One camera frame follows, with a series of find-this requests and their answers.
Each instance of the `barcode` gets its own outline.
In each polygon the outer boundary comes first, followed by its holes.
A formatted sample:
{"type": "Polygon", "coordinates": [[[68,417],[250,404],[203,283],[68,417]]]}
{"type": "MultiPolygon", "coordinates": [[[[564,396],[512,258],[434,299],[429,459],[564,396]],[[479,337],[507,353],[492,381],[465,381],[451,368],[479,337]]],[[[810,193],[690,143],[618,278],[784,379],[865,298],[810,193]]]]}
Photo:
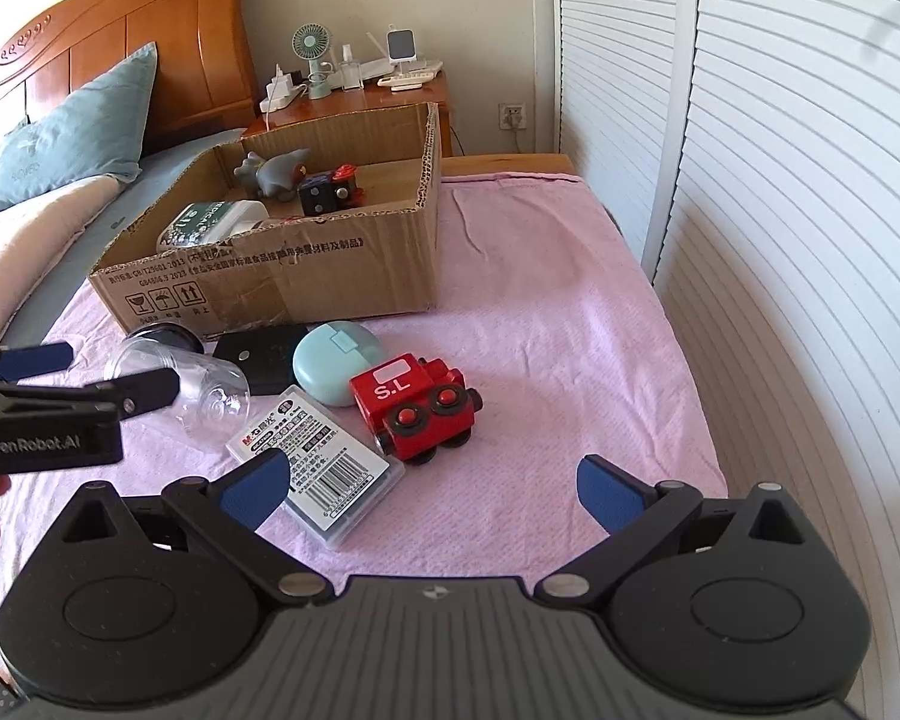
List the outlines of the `barcode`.
{"type": "Polygon", "coordinates": [[[353,500],[369,480],[370,471],[344,453],[312,481],[307,495],[323,509],[324,517],[330,517],[353,500]]]}

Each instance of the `blue gripper pad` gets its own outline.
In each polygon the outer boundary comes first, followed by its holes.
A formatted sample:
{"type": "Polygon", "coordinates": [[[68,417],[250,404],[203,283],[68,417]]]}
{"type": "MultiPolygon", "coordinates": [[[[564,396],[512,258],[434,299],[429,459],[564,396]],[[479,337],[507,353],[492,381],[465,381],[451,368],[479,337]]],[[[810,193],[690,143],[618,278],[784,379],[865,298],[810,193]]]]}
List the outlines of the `blue gripper pad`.
{"type": "Polygon", "coordinates": [[[29,379],[67,370],[74,362],[73,348],[66,343],[46,343],[22,349],[3,349],[0,355],[0,378],[5,382],[29,379]]]}
{"type": "Polygon", "coordinates": [[[287,497],[290,462],[279,449],[268,449],[216,480],[213,487],[223,512],[255,531],[287,497]]]}
{"type": "Polygon", "coordinates": [[[655,491],[599,455],[587,455],[577,465],[577,498],[612,534],[640,517],[653,503],[655,491]]]}

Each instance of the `white label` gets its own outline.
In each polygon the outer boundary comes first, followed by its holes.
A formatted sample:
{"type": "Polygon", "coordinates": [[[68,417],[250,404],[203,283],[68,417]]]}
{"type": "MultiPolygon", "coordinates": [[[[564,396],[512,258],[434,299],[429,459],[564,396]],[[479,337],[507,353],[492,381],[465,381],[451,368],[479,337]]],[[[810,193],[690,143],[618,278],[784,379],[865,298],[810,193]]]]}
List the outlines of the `white label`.
{"type": "Polygon", "coordinates": [[[333,525],[389,468],[379,455],[314,408],[298,386],[227,448],[241,461],[265,449],[290,460],[288,499],[322,531],[333,525]]]}
{"type": "Polygon", "coordinates": [[[394,381],[397,376],[404,373],[410,373],[410,363],[406,360],[394,360],[389,365],[378,367],[373,372],[373,378],[377,380],[377,384],[386,384],[386,382],[394,381]]]}

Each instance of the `white louvered door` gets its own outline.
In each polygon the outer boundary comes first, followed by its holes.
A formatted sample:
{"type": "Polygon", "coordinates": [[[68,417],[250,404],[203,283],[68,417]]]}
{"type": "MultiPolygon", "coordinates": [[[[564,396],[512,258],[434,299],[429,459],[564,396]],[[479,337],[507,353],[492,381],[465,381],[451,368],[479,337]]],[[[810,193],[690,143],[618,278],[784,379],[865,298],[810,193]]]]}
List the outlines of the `white louvered door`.
{"type": "Polygon", "coordinates": [[[655,279],[731,489],[794,490],[900,718],[900,0],[699,0],[655,279]]]}
{"type": "Polygon", "coordinates": [[[676,0],[559,0],[560,151],[639,260],[670,95],[676,0]]]}

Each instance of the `wooden headboard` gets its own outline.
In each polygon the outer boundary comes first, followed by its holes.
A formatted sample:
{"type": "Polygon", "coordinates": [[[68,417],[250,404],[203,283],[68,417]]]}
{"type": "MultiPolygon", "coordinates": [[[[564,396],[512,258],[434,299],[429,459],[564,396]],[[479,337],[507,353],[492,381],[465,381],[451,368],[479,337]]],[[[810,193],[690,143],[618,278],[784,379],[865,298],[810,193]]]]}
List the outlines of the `wooden headboard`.
{"type": "Polygon", "coordinates": [[[256,76],[240,0],[61,1],[0,50],[0,119],[40,119],[151,41],[159,62],[145,152],[253,121],[256,76]]]}

